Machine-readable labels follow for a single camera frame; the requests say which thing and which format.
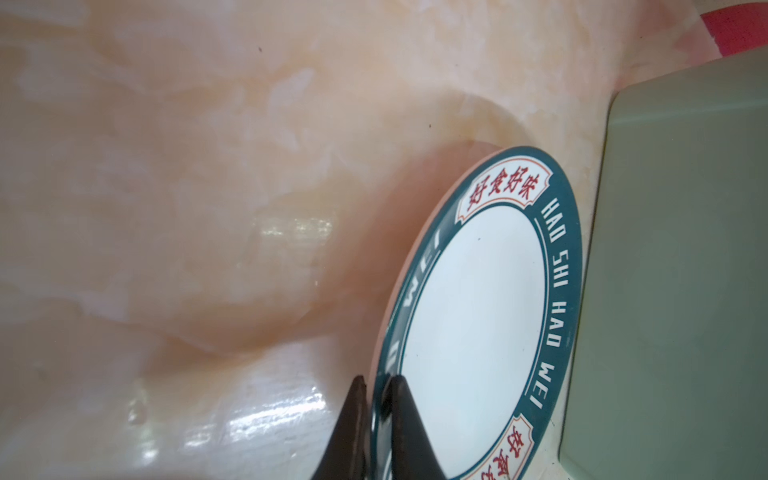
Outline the mint green plastic bin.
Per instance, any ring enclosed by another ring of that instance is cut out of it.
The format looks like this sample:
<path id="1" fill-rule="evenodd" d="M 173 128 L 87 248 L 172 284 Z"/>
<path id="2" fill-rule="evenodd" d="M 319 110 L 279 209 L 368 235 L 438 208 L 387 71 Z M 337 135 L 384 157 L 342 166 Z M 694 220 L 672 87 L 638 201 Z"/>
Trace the mint green plastic bin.
<path id="1" fill-rule="evenodd" d="M 767 51 L 622 90 L 607 125 L 560 462 L 767 475 Z"/>

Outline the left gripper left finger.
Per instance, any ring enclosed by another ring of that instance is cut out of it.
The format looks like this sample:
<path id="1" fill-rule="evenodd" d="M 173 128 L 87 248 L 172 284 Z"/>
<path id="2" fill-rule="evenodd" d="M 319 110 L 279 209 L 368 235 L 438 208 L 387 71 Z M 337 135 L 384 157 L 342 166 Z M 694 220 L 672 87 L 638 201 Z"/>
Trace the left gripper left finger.
<path id="1" fill-rule="evenodd" d="M 342 409 L 312 480 L 366 478 L 367 385 L 362 375 L 349 387 Z"/>

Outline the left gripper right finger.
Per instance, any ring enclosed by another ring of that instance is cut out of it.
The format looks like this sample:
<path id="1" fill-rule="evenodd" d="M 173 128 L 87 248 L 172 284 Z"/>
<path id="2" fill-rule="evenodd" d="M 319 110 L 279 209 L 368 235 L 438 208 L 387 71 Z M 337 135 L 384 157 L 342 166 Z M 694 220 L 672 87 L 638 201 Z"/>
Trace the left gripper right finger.
<path id="1" fill-rule="evenodd" d="M 446 480 L 404 376 L 388 381 L 383 413 L 391 421 L 392 478 Z"/>

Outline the green rimmed white plate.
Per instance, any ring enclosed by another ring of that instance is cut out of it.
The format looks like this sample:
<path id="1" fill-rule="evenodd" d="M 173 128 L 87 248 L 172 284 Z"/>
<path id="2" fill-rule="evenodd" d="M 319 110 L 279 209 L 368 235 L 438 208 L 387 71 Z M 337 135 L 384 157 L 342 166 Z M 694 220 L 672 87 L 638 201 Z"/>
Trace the green rimmed white plate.
<path id="1" fill-rule="evenodd" d="M 374 479 L 394 475 L 385 389 L 409 385 L 450 479 L 522 478 L 573 350 L 583 280 L 579 213 L 546 152 L 482 160 L 446 194 L 406 261 L 374 363 Z"/>

